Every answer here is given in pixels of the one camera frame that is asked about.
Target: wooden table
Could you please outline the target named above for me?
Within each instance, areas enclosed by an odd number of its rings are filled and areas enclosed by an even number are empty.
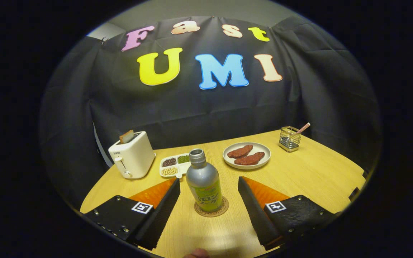
[[[148,174],[140,179],[123,178],[113,165],[87,194],[80,212],[87,213],[113,196],[131,196],[167,180],[159,175],[163,158],[200,148],[205,151],[207,162],[218,169],[223,195],[229,201],[228,210],[213,218],[197,214],[184,176],[180,182],[181,194],[157,248],[146,251],[169,258],[181,258],[194,248],[205,248],[214,257],[246,258],[267,253],[259,244],[237,190],[239,176],[251,178],[290,197],[305,195],[332,213],[345,209],[350,204],[348,197],[351,192],[356,187],[361,189],[365,183],[363,170],[341,154],[304,136],[299,149],[288,153],[279,147],[279,135],[280,130],[276,130],[219,142],[154,150],[156,158]],[[223,160],[223,151],[238,142],[265,145],[272,153],[269,162],[255,170],[229,166]]]

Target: striped straw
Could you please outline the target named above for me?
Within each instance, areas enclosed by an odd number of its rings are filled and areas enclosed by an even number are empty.
[[[301,129],[299,129],[299,131],[297,131],[295,134],[300,134],[301,132],[303,132],[305,129],[307,129],[307,127],[310,126],[310,123],[307,123],[304,127],[302,127]]]

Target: letter m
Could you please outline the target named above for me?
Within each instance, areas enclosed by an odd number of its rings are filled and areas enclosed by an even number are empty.
[[[221,86],[226,86],[229,74],[231,80],[229,84],[233,87],[241,87],[249,84],[245,78],[241,60],[243,57],[239,54],[228,54],[224,65],[211,54],[199,54],[195,60],[200,62],[202,69],[203,81],[199,85],[202,90],[214,89],[217,83],[213,81],[213,75],[216,77]]]

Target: coaster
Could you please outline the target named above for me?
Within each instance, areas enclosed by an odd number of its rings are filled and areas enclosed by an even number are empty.
[[[203,217],[218,217],[219,215],[224,214],[224,212],[226,212],[228,208],[229,208],[229,202],[224,196],[223,196],[222,206],[217,211],[214,211],[214,212],[202,211],[202,209],[200,209],[200,206],[197,203],[194,204],[195,211],[198,214],[202,215]]]

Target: white plate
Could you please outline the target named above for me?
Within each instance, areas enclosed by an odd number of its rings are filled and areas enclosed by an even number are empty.
[[[176,176],[177,178],[182,178],[182,175],[185,175],[187,173],[187,169],[190,167],[190,161],[184,162],[184,163],[178,163],[177,158],[180,157],[180,156],[189,156],[189,153],[183,153],[183,154],[178,154],[178,155],[163,158],[160,161],[159,174],[162,177],[174,177],[174,176]],[[163,167],[162,166],[163,162],[167,159],[170,159],[170,158],[175,158],[176,164],[171,165],[171,166],[167,166],[167,167]],[[163,175],[162,170],[164,170],[166,168],[177,168],[177,173],[173,174],[173,175]]]
[[[234,163],[234,158],[230,158],[227,156],[227,154],[233,150],[236,150],[238,148],[244,147],[245,145],[253,145],[253,149],[248,153],[248,156],[253,155],[256,152],[264,152],[264,157],[259,160],[259,163],[256,165],[249,165],[249,166],[244,166],[244,165],[237,165]],[[256,142],[239,142],[236,144],[232,144],[231,146],[227,147],[224,152],[223,152],[223,158],[228,163],[230,166],[238,169],[254,169],[254,168],[259,168],[265,165],[270,159],[270,150],[269,148],[265,147],[264,145]]]

